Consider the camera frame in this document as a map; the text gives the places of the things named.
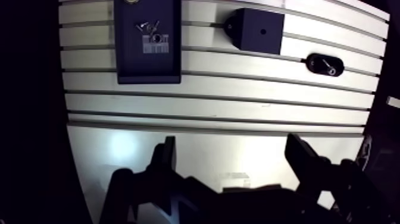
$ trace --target slatwall panel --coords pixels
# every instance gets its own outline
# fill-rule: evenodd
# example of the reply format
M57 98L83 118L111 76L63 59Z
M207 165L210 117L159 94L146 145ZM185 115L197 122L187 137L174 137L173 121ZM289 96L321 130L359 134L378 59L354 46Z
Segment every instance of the slatwall panel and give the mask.
M111 45L113 47L113 33L113 26L62 28L60 29L60 43L61 46ZM238 49L230 43L223 29L214 27L182 26L182 45L238 51ZM382 60L365 54L297 38L283 37L282 39L281 55L306 58L313 52L339 57L343 60L345 66L350 69L379 74L382 68Z
M295 189L283 155L288 132L334 163L355 159L382 68L388 14L355 0L183 1L182 83L118 85L113 2L61 2L68 132L95 223L98 192L107 190L112 172L142 171L167 135L177 136L177 171L216 191L243 186L221 179L235 172L246 173L251 187ZM218 28L242 7L285 14L280 55L240 51ZM344 73L310 73L301 61L315 52L341 58ZM330 207L332 196L319 203Z

